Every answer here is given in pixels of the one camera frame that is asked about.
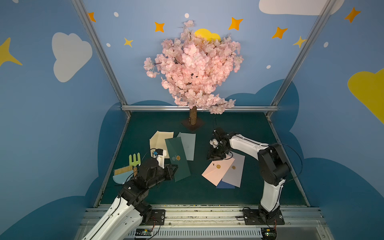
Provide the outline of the dark green envelope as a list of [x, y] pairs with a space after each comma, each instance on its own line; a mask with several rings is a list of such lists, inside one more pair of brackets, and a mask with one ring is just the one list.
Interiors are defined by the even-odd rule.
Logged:
[[172, 165], [177, 165], [174, 179], [176, 182], [191, 175], [181, 137], [165, 139]]

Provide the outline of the cream yellow envelope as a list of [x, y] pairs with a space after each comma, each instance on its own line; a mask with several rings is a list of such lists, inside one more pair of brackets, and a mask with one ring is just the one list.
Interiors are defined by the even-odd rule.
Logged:
[[153, 152], [156, 149], [162, 149], [167, 151], [167, 155], [165, 159], [169, 159], [169, 153], [168, 148], [166, 145], [166, 139], [172, 139], [174, 137], [173, 132], [160, 132], [157, 131], [151, 138], [150, 138], [150, 155], [153, 156]]

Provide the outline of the light teal envelope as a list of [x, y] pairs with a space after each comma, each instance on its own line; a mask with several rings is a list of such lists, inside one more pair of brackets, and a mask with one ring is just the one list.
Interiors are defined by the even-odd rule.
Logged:
[[195, 156], [196, 134], [179, 133], [177, 137], [182, 140], [187, 161], [193, 161]]

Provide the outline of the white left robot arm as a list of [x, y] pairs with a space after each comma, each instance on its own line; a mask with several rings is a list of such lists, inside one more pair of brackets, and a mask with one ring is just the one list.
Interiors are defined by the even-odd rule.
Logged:
[[136, 176], [125, 182], [108, 211], [83, 237], [84, 240], [122, 240], [141, 223], [147, 223], [152, 206], [144, 201], [150, 188], [170, 181], [178, 165], [159, 166], [152, 158], [142, 163]]

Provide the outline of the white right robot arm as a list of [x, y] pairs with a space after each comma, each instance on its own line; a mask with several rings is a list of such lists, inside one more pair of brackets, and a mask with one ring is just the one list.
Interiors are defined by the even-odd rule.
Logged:
[[223, 129], [213, 130], [210, 140], [208, 160], [217, 162], [229, 159], [231, 150], [238, 150], [259, 162], [260, 174], [264, 180], [263, 197], [259, 211], [274, 216], [280, 210], [281, 192], [292, 166], [285, 156], [281, 144], [266, 144], [251, 140], [236, 133], [226, 133]]

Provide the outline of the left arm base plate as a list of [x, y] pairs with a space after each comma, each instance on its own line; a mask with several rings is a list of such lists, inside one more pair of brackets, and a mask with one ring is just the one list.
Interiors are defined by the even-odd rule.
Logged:
[[165, 224], [166, 210], [155, 209], [147, 212], [141, 223], [141, 226], [163, 226]]

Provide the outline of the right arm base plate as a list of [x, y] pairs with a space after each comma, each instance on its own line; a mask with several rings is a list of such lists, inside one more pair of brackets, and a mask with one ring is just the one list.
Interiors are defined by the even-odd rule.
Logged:
[[279, 208], [272, 212], [267, 212], [264, 209], [245, 208], [242, 212], [246, 225], [285, 225], [283, 214]]

